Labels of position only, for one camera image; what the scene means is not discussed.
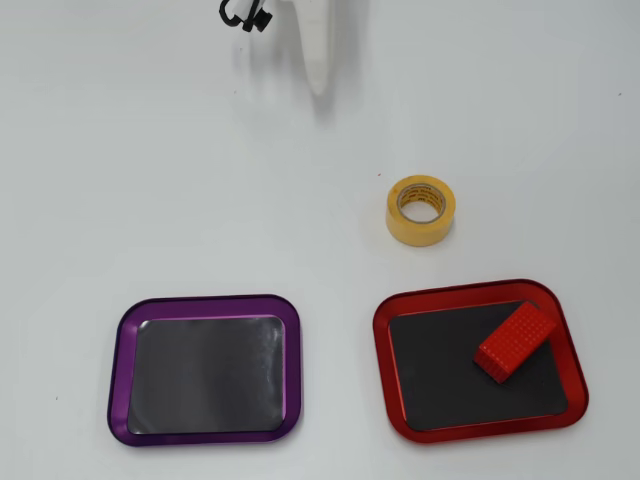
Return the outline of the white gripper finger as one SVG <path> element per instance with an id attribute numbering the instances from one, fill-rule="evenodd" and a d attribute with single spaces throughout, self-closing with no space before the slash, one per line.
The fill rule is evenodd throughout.
<path id="1" fill-rule="evenodd" d="M 332 0 L 294 0 L 307 80 L 312 93 L 321 96 L 329 84 L 334 39 Z"/>

